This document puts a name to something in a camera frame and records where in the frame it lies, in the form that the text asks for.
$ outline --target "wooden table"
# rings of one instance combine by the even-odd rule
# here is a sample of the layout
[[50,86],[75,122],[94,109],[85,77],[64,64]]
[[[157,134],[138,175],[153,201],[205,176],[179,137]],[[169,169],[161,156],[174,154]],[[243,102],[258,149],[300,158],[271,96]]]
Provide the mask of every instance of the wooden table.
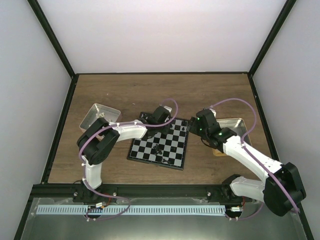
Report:
[[[80,75],[48,182],[73,183],[81,180],[82,167],[76,142],[82,134],[79,125],[94,103],[120,110],[121,121],[124,122],[136,119],[140,112],[153,112],[166,98],[177,101],[177,117],[190,119],[202,108],[234,97],[248,101],[256,109],[247,75]],[[254,121],[250,108],[239,101],[223,103],[215,110],[217,119],[242,118],[248,128]],[[256,149],[270,156],[260,119],[250,134],[250,139]],[[104,183],[220,184],[233,174],[256,179],[251,171],[235,159],[229,156],[214,156],[212,149],[204,146],[200,138],[191,133],[183,171],[127,160],[130,143],[131,140],[118,142],[103,162],[101,178]]]

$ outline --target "black metal frame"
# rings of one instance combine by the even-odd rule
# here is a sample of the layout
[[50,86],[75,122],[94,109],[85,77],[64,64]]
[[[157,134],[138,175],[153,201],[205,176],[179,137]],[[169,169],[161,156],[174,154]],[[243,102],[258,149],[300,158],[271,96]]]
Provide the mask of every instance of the black metal frame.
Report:
[[[67,93],[67,97],[62,109],[62,113],[58,122],[56,133],[53,139],[53,143],[49,152],[48,160],[45,166],[45,170],[41,179],[42,184],[34,185],[30,194],[30,197],[27,201],[23,216],[21,218],[20,224],[18,226],[15,240],[21,239],[26,220],[29,214],[29,210],[32,204],[33,198],[75,198],[74,193],[81,191],[80,184],[56,184],[48,183],[48,178],[50,171],[56,156],[58,149],[59,141],[62,135],[62,131],[66,122],[67,114],[69,107],[71,105],[72,97],[76,88],[76,84],[80,74],[75,74],[70,65],[61,45],[58,42],[57,37],[55,36],[50,24],[43,13],[37,0],[28,0],[31,8],[33,9],[36,17],[38,18],[40,24],[42,25],[45,33],[47,34],[49,40],[51,41],[54,49],[56,50],[58,56],[60,57],[65,69],[71,77],[70,87]],[[135,72],[135,73],[81,73],[85,74],[247,74],[248,80],[252,89],[252,93],[255,98],[255,103],[258,109],[258,113],[262,122],[263,130],[266,136],[266,140],[269,146],[271,156],[275,160],[279,160],[278,154],[273,142],[266,117],[254,84],[253,75],[257,71],[259,65],[261,64],[264,56],[266,55],[268,49],[270,48],[272,42],[274,41],[276,35],[278,34],[281,26],[285,22],[287,16],[289,15],[292,7],[294,6],[296,0],[287,0],[284,4],[278,18],[276,19],[270,33],[268,34],[259,54],[257,55],[251,69],[249,72]],[[225,199],[221,196],[221,191],[223,185],[124,185],[124,184],[103,184],[101,186],[106,191],[116,191],[118,195],[130,198],[150,198],[150,197],[191,197],[191,198],[207,198],[210,202],[220,202],[222,204],[239,204],[241,199]],[[307,236],[308,240],[313,240],[313,235],[310,230],[306,215],[301,204],[298,205],[300,208],[300,219]]]

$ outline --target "white wall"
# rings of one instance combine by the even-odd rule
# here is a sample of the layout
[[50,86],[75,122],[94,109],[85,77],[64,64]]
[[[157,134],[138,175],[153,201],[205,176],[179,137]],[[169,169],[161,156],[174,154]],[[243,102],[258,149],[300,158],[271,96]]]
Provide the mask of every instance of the white wall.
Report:
[[70,77],[26,0],[0,1],[0,238],[40,183]]
[[249,71],[285,0],[39,0],[76,73]]
[[320,239],[320,1],[297,1],[254,75],[280,160],[301,174],[302,202]]

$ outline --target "wooden tabletop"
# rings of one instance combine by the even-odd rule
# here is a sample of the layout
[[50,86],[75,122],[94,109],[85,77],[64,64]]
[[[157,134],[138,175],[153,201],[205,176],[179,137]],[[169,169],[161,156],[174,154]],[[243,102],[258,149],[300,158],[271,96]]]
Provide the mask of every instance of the wooden tabletop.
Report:
[[[190,119],[201,109],[227,98],[241,98],[254,106],[255,100],[245,74],[105,74],[80,75],[49,176],[49,183],[81,180],[82,167],[76,144],[79,128],[88,110],[99,103],[122,113],[122,122],[137,119],[140,112],[152,113],[166,98],[179,106],[178,118]],[[242,118],[250,128],[254,115],[239,101],[215,108],[217,119]],[[270,156],[260,119],[250,134],[257,150]],[[214,156],[200,138],[189,134],[184,169],[127,160],[131,140],[118,142],[103,162],[103,183],[118,184],[220,184],[233,174],[256,179],[246,167],[229,156]]]

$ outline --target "chessboard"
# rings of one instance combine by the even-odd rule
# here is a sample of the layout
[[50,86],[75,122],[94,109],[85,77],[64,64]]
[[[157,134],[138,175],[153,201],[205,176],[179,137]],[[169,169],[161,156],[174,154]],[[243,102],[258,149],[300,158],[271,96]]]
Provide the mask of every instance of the chessboard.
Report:
[[[140,118],[145,114],[149,113],[141,112]],[[127,159],[183,170],[189,134],[187,126],[188,120],[175,118],[168,134],[158,132],[146,140],[133,139]]]

